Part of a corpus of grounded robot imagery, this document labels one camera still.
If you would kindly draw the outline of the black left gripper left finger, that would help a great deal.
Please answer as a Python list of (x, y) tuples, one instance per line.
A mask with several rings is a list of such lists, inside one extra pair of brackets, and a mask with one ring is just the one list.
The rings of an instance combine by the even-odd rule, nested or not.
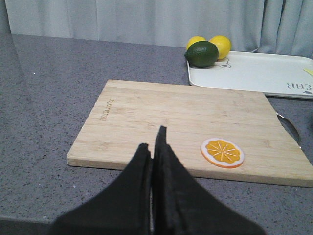
[(58, 217), (50, 235), (150, 234), (151, 153), (138, 146), (121, 174), (83, 205)]

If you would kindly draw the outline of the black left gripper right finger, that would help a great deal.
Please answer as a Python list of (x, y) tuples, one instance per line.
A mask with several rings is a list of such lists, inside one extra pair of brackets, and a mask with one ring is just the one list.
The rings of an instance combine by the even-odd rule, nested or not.
[(207, 192), (185, 169), (159, 128), (154, 152), (153, 225), (156, 235), (264, 235), (256, 223)]

